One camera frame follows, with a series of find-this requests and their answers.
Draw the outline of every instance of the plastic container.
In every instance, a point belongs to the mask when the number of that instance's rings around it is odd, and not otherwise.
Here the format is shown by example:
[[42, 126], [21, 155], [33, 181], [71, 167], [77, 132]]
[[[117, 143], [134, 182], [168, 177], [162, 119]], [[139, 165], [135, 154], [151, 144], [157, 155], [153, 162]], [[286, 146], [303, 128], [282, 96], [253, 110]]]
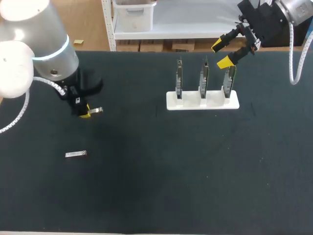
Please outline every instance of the plastic container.
[[153, 10], [156, 4], [156, 1], [152, 0], [113, 0], [118, 21], [124, 32], [152, 30]]

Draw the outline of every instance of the white holder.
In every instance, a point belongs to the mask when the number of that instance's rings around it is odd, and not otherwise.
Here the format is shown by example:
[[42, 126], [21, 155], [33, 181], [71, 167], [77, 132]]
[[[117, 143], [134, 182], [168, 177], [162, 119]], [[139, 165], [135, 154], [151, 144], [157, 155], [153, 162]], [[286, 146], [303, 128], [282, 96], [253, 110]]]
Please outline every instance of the white holder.
[[224, 95], [223, 86], [220, 91], [207, 91], [206, 99], [201, 99], [200, 89], [182, 92], [182, 99], [177, 99], [176, 92], [166, 93], [168, 110], [217, 110], [239, 109], [237, 93], [232, 91], [230, 98]]

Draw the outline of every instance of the white shelf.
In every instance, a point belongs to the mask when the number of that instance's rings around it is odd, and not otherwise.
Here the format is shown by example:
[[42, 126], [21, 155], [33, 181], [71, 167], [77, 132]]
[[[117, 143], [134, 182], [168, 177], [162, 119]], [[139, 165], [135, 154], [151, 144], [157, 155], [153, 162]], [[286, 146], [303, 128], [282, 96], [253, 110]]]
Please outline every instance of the white shelf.
[[153, 30], [125, 33], [116, 14], [115, 39], [219, 38], [236, 27], [241, 0], [158, 0]]

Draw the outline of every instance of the table surface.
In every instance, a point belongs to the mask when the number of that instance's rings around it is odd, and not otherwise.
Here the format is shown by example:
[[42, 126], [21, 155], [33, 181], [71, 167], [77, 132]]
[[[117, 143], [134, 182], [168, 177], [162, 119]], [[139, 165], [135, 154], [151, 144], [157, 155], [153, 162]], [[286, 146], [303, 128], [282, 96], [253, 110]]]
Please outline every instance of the table surface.
[[[206, 56], [215, 90], [225, 53], [78, 56], [103, 75], [90, 105], [104, 113], [71, 116], [34, 82], [25, 116], [0, 135], [0, 231], [313, 233], [312, 53], [297, 86], [287, 52], [243, 59], [232, 111], [166, 110], [180, 56], [184, 90], [197, 89]], [[22, 103], [1, 104], [2, 126]], [[79, 150], [88, 156], [65, 159]]]

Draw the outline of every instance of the cable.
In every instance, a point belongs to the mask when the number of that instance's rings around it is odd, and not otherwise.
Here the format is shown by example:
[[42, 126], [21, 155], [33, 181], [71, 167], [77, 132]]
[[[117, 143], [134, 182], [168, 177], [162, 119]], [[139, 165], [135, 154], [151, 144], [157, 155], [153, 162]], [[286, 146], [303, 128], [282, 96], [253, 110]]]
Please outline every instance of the cable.
[[25, 101], [24, 101], [24, 105], [20, 111], [20, 113], [18, 114], [18, 116], [13, 120], [13, 122], [11, 122], [9, 125], [7, 125], [6, 127], [3, 127], [0, 130], [0, 134], [9, 130], [10, 128], [12, 128], [23, 116], [23, 114], [25, 113], [27, 106], [29, 103], [29, 90], [27, 90], [27, 92], [25, 93]]
[[[34, 77], [34, 80], [35, 81], [40, 81], [40, 82], [43, 82], [43, 83], [46, 83], [50, 86], [52, 86], [54, 89], [56, 89], [60, 95], [65, 95], [66, 92], [65, 90], [63, 90], [59, 85], [57, 85], [56, 83], [54, 82], [51, 82], [50, 80], [47, 80], [45, 78], [42, 78], [42, 77]], [[23, 116], [23, 114], [25, 113], [26, 109], [27, 109], [27, 106], [28, 106], [28, 103], [29, 103], [29, 90], [26, 91], [25, 93], [25, 101], [24, 101], [24, 105], [20, 111], [20, 113], [18, 114], [18, 116], [13, 120], [13, 122], [11, 122], [9, 125], [7, 125], [6, 127], [0, 129], [0, 134], [9, 130], [10, 128], [12, 128]]]
[[60, 87], [58, 84], [56, 84], [56, 83], [54, 83], [48, 79], [45, 79], [42, 77], [34, 77], [34, 80], [46, 83], [46, 84], [52, 86], [54, 89], [56, 89], [60, 93], [60, 95], [62, 95], [62, 96], [65, 95], [65, 91], [62, 89], [62, 87]]
[[299, 65], [298, 65], [298, 70], [297, 70], [297, 75], [295, 79], [293, 78], [293, 25], [289, 23], [289, 32], [290, 32], [290, 45], [289, 45], [289, 80], [292, 85], [295, 85], [299, 82], [300, 77], [301, 77], [301, 72], [304, 64], [305, 57], [307, 55], [307, 52], [309, 50], [310, 44], [313, 40], [313, 31], [309, 35], [304, 47], [303, 51], [301, 53]]

